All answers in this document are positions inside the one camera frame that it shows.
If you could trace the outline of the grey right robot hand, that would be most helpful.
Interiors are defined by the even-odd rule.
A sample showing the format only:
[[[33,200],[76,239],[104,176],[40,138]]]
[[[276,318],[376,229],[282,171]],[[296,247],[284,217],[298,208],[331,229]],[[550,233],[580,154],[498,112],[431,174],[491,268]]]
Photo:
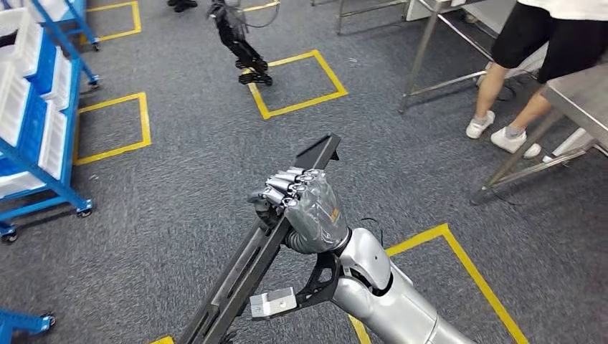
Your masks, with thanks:
[[[292,167],[278,171],[247,201],[284,214],[298,239],[318,245],[319,251],[337,247],[348,236],[341,201],[323,169]]]

